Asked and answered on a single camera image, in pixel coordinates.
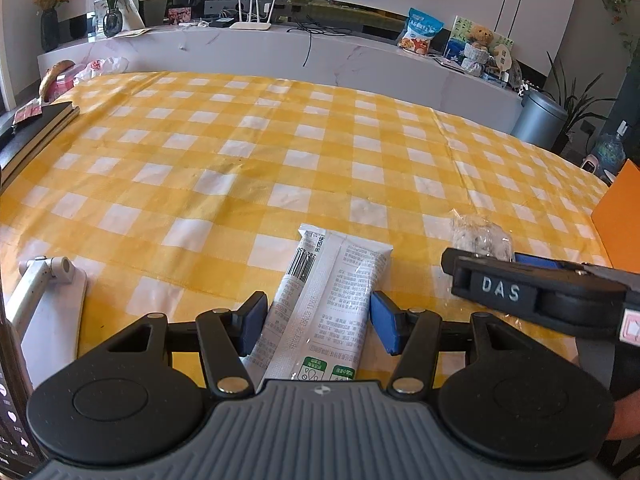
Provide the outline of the person's right hand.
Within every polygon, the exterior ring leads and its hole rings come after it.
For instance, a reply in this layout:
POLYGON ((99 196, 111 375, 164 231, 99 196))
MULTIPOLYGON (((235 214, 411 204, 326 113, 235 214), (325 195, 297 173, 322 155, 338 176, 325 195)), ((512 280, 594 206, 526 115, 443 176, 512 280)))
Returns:
MULTIPOLYGON (((586 358, 576 356, 573 363, 579 367, 585 367, 589 373, 598 379, 614 378, 613 367, 604 366, 602 363, 593 363, 586 358)), ((614 419, 605 440, 619 441, 638 437, 639 435, 639 391, 636 390, 615 401, 614 419)))

